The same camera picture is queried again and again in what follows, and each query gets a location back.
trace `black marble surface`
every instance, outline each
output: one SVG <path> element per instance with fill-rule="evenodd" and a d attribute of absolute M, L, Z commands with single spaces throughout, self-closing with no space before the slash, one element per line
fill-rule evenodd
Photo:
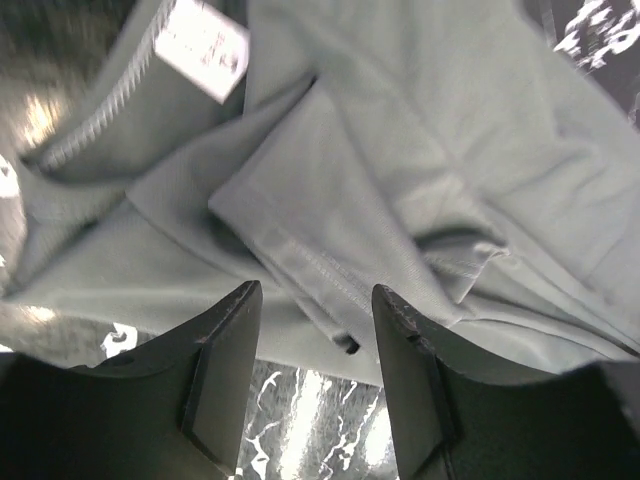
<path fill-rule="evenodd" d="M 97 74 L 134 0 L 0 1 L 0 283 L 24 234 L 11 162 L 50 135 Z M 63 367 L 151 338 L 0 303 L 2 346 Z M 397 478 L 384 393 L 256 361 L 236 479 Z"/>

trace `black plastic part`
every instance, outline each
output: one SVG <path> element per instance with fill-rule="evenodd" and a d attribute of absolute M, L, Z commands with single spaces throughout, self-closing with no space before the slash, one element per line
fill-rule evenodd
<path fill-rule="evenodd" d="M 262 292 L 94 369 L 0 355 L 0 478 L 226 479 L 235 471 Z"/>
<path fill-rule="evenodd" d="M 401 480 L 640 478 L 640 363 L 554 376 L 476 346 L 386 287 L 373 309 Z"/>

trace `folded fabric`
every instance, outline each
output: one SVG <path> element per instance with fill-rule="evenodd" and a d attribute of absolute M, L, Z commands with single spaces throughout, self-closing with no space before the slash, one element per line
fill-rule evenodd
<path fill-rule="evenodd" d="M 391 287 L 511 360 L 640 351 L 640 151 L 510 0 L 206 3 L 251 33 L 218 104 L 153 53 L 142 0 L 86 101 L 18 174 L 7 299 L 162 333 L 249 279 L 258 355 L 380 383 Z"/>

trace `care label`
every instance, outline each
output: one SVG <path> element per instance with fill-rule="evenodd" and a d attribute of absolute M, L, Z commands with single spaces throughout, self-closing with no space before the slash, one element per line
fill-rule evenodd
<path fill-rule="evenodd" d="M 156 55 L 219 103 L 249 65 L 249 31 L 199 0 L 178 0 L 154 42 Z"/>

